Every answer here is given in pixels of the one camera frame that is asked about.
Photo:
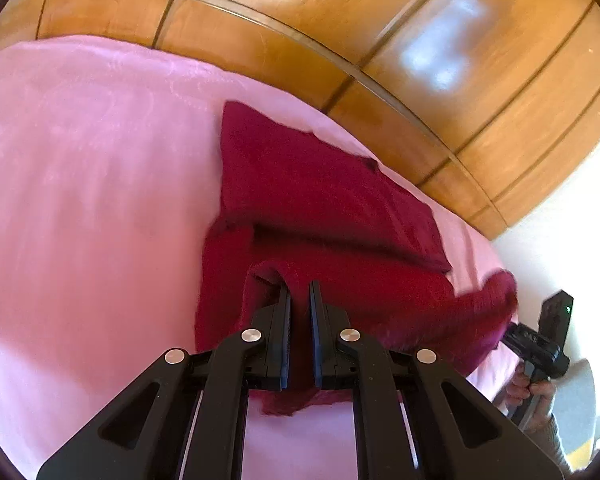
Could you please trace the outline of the person's right hand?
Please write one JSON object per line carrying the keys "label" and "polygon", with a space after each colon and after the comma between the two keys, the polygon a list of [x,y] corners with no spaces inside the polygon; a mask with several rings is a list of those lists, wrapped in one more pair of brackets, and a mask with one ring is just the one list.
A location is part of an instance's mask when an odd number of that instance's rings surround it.
{"label": "person's right hand", "polygon": [[557,389],[550,380],[542,380],[532,384],[530,378],[524,374],[524,364],[520,363],[516,367],[516,372],[510,378],[505,387],[504,406],[510,408],[519,408],[525,400],[538,398],[538,404],[531,411],[531,416],[526,426],[526,431],[533,434],[543,429],[553,417],[553,406],[555,402]]}

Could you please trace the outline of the grey sleeve forearm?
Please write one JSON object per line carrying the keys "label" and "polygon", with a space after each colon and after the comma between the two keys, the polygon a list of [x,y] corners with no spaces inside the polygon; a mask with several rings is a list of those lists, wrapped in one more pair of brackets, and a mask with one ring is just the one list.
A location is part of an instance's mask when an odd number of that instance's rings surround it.
{"label": "grey sleeve forearm", "polygon": [[526,435],[558,466],[565,478],[572,475],[573,470],[565,456],[554,415],[540,428],[528,427]]}

